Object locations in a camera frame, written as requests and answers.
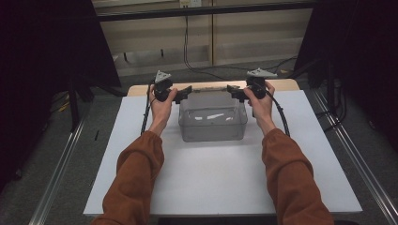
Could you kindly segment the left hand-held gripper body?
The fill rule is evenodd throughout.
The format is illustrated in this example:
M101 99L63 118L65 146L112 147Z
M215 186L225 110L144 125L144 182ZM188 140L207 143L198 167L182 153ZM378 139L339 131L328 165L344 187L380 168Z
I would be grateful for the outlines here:
M164 102L169 97L172 86L171 74L159 70L155 76L154 82L155 98L158 101Z

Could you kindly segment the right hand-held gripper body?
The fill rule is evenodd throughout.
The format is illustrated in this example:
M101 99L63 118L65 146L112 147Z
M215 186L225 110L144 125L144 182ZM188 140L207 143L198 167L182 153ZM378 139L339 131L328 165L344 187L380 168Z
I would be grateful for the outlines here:
M271 73L259 67L258 69L247 72L246 84L258 99L262 99L267 95L265 79L273 78L277 78L275 73Z

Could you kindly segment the transparent grey box lid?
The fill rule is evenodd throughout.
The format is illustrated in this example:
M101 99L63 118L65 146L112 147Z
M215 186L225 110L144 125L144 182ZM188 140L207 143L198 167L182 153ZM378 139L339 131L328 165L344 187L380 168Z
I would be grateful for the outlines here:
M193 93L200 93L200 92L217 92L217 91L222 91L225 92L227 91L227 87L231 85L223 85L223 86L209 86L209 87L193 87L192 92Z

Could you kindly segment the transparent grey plastic box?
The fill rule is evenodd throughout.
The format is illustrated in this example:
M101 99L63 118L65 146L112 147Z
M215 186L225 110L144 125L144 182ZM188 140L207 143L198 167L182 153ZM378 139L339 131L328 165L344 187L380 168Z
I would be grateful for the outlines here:
M247 122L244 104L228 92L192 93L179 104L178 123L186 143L242 140Z

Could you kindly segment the person's left hand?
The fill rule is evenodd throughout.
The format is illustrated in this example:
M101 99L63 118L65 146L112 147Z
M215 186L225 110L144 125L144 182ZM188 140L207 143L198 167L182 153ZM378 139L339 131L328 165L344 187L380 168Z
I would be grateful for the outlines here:
M149 99L152 113L152 123L149 127L149 131L160 136L167 126L169 120L172 102L177 94L177 89L174 88L169 93L169 96L164 101L158 101L154 95L154 85L150 86Z

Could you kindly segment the person's right hand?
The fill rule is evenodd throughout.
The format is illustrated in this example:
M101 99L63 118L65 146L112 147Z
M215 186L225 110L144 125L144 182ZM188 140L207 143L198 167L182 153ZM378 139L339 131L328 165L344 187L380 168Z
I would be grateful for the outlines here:
M274 94L275 88L269 82L266 82L266 88L269 94L261 99L257 98L249 87L244 88L244 93L249 98L248 104L253 108L256 123L264 135L267 135L276 128L271 115L272 98L270 97Z

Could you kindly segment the wooden table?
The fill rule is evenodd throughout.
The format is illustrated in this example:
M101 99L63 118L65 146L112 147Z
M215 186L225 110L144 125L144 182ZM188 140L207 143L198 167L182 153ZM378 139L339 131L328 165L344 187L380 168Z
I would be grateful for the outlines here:
M295 80L292 79L280 79L280 80L268 80L277 91L294 91L299 90L299 85ZM187 86L192 86L193 90L196 89L205 89L205 88L219 88L226 87L227 85L235 85L240 88L246 86L245 81L227 81L227 82L184 82L184 83L174 83L172 85L173 88L177 88L178 90L184 89ZM145 96L147 92L147 85L134 85L132 86L128 93L128 97L138 97Z

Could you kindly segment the beige desk with panels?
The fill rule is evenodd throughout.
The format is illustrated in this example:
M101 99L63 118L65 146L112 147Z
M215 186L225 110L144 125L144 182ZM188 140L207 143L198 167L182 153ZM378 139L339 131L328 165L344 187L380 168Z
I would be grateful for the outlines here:
M204 7L249 6L298 0L202 0ZM181 9L179 0L92 0L99 15ZM121 77L295 56L311 8L103 22Z

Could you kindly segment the white table sheet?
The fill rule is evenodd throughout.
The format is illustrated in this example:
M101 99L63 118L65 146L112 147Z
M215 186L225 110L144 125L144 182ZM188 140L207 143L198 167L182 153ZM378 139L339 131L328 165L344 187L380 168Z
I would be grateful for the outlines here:
M322 201L332 213L355 213L360 203L316 119L305 93L275 95L287 118L290 135L313 165ZM119 154L139 137L145 97L124 97L84 214L96 216L115 178ZM250 119L240 141L184 142L173 108L162 133L165 162L156 179L150 212L159 217L270 215L261 159L263 134Z

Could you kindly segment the black metal stand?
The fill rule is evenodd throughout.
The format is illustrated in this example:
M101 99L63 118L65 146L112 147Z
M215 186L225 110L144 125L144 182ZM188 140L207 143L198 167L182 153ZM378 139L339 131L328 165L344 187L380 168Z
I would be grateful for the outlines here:
M71 132L74 132L81 122L78 109L78 98L80 97L83 102L91 102L94 99L94 94L91 91L91 87L95 86L99 89L110 93L116 97L125 97L126 92L122 92L114 89L110 85L97 81L93 78L76 75L69 78L68 94L69 94L69 106L71 111Z

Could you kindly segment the black curtain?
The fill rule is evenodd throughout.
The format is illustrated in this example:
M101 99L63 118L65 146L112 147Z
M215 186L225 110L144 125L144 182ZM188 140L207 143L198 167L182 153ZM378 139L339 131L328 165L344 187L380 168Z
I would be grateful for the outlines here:
M314 1L295 74L340 79L398 151L398 0Z
M0 0L0 191L50 116L55 94L119 86L92 0Z

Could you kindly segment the white wall socket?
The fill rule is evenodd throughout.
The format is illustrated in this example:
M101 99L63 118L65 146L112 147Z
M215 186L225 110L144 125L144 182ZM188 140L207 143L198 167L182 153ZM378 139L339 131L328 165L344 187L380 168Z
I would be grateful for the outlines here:
M202 6L202 0L179 0L181 8L199 8Z

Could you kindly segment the metal floor rail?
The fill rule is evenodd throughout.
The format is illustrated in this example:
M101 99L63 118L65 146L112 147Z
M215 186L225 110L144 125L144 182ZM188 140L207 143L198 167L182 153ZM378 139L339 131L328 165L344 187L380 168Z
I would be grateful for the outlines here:
M370 190L373 199L377 203L384 217L390 225L398 225L398 208L395 206L392 198L378 182L374 173L371 171L368 164L365 162L358 147L353 143L347 131L344 129L341 121L331 113L327 106L327 100L319 90L312 91L314 98L322 111L326 114L328 121L332 127L333 132L337 135L346 153L349 155L351 161L357 168L366 187Z
M45 225L47 216L50 213L54 199L60 188L66 168L69 165L71 156L84 129L85 122L86 116L79 121L76 128L70 133L69 139L63 149L60 159L57 162L53 175L45 188L28 225Z

